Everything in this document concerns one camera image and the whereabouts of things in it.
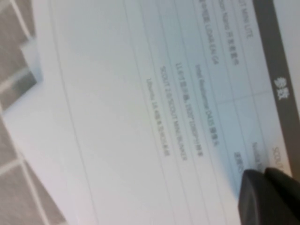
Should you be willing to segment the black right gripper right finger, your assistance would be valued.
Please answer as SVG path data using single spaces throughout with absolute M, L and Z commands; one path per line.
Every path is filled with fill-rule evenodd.
M 299 196 L 300 183 L 277 168 L 266 168 L 264 176 L 281 194 L 286 196 Z

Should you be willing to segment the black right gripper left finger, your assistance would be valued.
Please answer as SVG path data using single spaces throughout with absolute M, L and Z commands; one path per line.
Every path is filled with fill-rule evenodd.
M 247 169 L 238 202 L 242 225 L 298 225 L 300 196 L 281 195 L 264 173 Z

